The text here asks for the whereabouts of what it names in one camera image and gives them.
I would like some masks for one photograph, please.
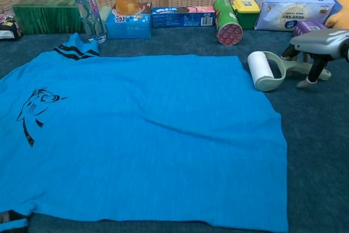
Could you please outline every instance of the blue carpet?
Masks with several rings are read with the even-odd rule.
[[[101,56],[196,54],[201,56],[238,55],[248,68],[249,53],[267,50],[280,54],[290,33],[245,32],[236,46],[218,44],[214,28],[154,29],[151,40],[108,40],[100,47]],[[43,51],[67,39],[67,35],[24,36],[17,43],[0,43],[0,77],[23,65]],[[329,64],[329,81],[312,91],[295,88],[300,78],[292,77],[267,97],[282,115],[282,129],[288,143],[288,222],[290,232],[348,232],[349,186],[349,65]],[[29,232],[244,232],[215,228],[203,223],[95,222],[80,223],[33,215]]]

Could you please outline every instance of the pringles can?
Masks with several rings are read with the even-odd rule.
[[[226,46],[237,44],[243,36],[243,30],[229,0],[216,0],[213,3],[218,40]]]

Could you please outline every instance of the blue box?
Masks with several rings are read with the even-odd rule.
[[[342,9],[342,7],[343,7],[341,5],[341,3],[339,3],[337,0],[333,0],[333,1],[334,1],[335,4],[334,4],[334,7],[333,7],[332,11],[329,13],[328,17],[338,13]]]
[[[105,29],[108,38],[151,38],[151,3],[139,3],[140,11],[133,16],[122,16],[113,6],[107,20]]]
[[[213,6],[158,7],[152,9],[153,27],[213,26]]]

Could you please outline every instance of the green container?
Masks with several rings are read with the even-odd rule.
[[[74,0],[19,0],[12,9],[24,34],[84,33]]]
[[[223,45],[235,45],[243,36],[243,30],[239,25],[229,0],[216,0],[213,4],[217,38]]]
[[[254,29],[260,8],[254,0],[234,0],[233,10],[243,30]]]

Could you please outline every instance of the green box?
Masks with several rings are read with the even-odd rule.
[[[84,33],[74,0],[19,0],[12,9],[24,34]]]
[[[234,0],[232,5],[243,30],[254,29],[260,8],[254,0]]]

